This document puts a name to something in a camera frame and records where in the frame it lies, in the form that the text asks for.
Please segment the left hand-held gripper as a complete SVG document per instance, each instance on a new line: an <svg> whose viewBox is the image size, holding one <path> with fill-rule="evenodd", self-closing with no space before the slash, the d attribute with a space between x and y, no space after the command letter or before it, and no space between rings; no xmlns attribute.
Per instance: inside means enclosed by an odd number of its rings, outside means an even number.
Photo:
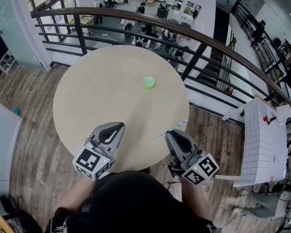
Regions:
<svg viewBox="0 0 291 233"><path fill-rule="evenodd" d="M125 133L123 122L97 126L72 161L77 172L95 181L116 162L115 153Z"/></svg>

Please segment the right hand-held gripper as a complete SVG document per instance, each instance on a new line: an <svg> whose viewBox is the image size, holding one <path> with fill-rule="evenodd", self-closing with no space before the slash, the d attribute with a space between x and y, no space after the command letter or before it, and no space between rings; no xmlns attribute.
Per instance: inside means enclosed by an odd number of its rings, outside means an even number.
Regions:
<svg viewBox="0 0 291 233"><path fill-rule="evenodd" d="M205 183L219 170L210 153L197 150L194 139L181 130L168 131L165 141L174 159L168 165L173 177L182 177L194 185Z"/></svg>

